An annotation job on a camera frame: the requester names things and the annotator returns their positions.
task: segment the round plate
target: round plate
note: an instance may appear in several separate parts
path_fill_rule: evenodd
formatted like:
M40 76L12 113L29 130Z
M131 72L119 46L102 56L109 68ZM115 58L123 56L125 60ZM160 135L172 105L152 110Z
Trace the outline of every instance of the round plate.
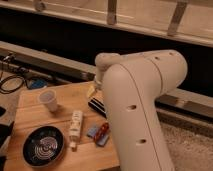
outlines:
M38 128L24 143L24 159L31 166L45 166L57 158L63 145L64 138L59 129L53 126Z

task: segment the wooden board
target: wooden board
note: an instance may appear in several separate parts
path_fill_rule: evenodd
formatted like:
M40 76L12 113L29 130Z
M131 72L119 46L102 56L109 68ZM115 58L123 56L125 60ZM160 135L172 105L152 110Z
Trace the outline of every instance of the wooden board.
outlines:
M43 89L23 91L20 95L12 137L9 143L5 171L34 170L23 158L22 149L26 138L35 129L51 125L59 128L65 138L65 148L60 158L42 170L103 170L119 166L117 154L110 139L105 147L97 147L92 139L86 136L92 125L101 125L106 119L94 112L87 105L86 92L91 83L78 83L51 87L57 93L60 108L50 113L37 97ZM78 109L84 112L81 140L76 152L69 145L68 130L72 111Z

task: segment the bottle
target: bottle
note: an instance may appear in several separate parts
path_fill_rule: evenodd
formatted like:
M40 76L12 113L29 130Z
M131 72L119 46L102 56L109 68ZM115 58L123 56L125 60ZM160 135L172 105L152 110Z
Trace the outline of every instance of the bottle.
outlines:
M74 110L71 118L71 124L69 129L70 148L72 151L76 151L77 143L81 136L81 125L83 121L83 112L81 110Z

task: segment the screw hole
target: screw hole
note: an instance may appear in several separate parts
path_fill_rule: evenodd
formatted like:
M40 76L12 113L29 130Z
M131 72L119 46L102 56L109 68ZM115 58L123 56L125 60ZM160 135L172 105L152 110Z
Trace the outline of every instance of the screw hole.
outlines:
M144 143L146 143L146 139L140 139L136 142L136 145L142 145Z
M137 108L136 105L131 105L131 106L128 106L128 107L127 107L127 110L128 110L128 111L131 111L131 110L135 110L136 108Z
M173 52L169 52L169 54L170 54L171 56L174 56L174 55L175 55Z
M155 56L155 59L160 61L160 58L159 58L159 57L157 57L157 56Z

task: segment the paper cup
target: paper cup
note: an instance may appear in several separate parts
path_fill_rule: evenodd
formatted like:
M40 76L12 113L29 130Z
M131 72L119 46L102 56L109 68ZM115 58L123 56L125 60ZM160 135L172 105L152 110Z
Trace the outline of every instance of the paper cup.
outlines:
M55 112L58 108L56 92L54 90L43 91L39 95L38 100L44 104L50 112Z

